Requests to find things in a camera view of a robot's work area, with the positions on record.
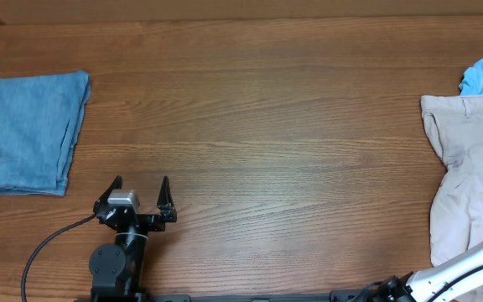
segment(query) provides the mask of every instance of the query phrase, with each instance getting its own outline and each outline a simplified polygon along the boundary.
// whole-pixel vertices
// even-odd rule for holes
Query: white robotic arm
[[[416,302],[445,302],[483,285],[483,242],[435,268],[416,272],[406,286]]]

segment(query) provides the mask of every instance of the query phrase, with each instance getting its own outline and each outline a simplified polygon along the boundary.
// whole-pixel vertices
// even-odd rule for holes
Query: wooden table
[[[179,222],[151,236],[155,294],[324,293],[428,268],[444,166],[419,97],[483,57],[483,17],[0,27],[0,77],[86,70],[92,93],[65,198],[0,196],[0,301],[29,255],[91,214],[115,175]],[[89,222],[35,260],[30,301],[91,287]]]

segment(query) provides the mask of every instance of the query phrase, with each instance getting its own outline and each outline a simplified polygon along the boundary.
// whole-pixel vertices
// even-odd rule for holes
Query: dark blue fabric
[[[90,87],[84,71],[0,79],[0,195],[65,195]]]

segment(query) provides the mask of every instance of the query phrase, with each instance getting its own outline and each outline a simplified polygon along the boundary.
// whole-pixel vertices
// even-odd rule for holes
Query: wood grain
[[[324,293],[428,268],[444,166],[418,100],[458,94],[481,57],[483,17],[0,27],[0,77],[92,79],[67,196],[0,196],[0,301],[116,174],[145,211],[171,179],[155,294]],[[30,300],[87,296],[90,253],[112,240],[91,222],[52,241]]]

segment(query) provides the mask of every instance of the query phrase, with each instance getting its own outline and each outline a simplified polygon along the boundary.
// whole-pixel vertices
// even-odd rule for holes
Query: white cloth
[[[432,264],[483,240],[483,96],[423,96],[424,130],[447,167],[430,214]],[[460,296],[483,302],[483,286]]]

